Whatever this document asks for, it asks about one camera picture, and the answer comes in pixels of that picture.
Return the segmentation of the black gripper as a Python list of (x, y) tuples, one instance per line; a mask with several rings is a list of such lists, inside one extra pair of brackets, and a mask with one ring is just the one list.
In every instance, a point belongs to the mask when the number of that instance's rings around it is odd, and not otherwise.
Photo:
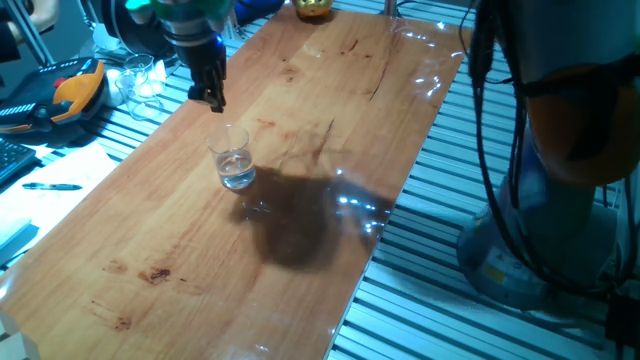
[(213, 35), (198, 45), (175, 45), (174, 48), (194, 82), (188, 91), (189, 99), (210, 106), (215, 113), (223, 113), (227, 58), (221, 36)]

